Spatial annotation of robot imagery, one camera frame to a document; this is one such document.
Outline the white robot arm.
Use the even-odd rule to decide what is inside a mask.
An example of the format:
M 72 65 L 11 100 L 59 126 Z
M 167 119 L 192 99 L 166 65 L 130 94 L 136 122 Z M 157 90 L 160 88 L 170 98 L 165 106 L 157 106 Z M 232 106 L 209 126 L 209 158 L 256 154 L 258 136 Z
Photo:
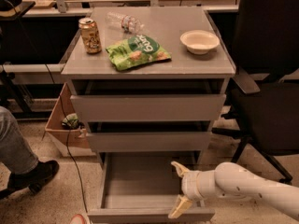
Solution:
M 299 188 L 255 175 L 242 166 L 223 162 L 211 171 L 192 171 L 172 161 L 181 178 L 181 191 L 169 218 L 179 218 L 195 202 L 209 197 L 220 199 L 254 198 L 271 205 L 281 213 L 299 220 Z

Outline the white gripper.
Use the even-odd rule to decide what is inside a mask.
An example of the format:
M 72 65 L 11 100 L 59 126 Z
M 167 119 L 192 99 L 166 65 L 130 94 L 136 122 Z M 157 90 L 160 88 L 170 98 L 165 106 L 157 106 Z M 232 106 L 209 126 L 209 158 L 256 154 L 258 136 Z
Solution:
M 215 177 L 213 171 L 190 171 L 179 162 L 172 161 L 179 177 L 182 177 L 181 188 L 184 195 L 177 196 L 175 204 L 168 217 L 179 218 L 191 206 L 192 202 L 198 202 L 212 197 L 216 193 Z

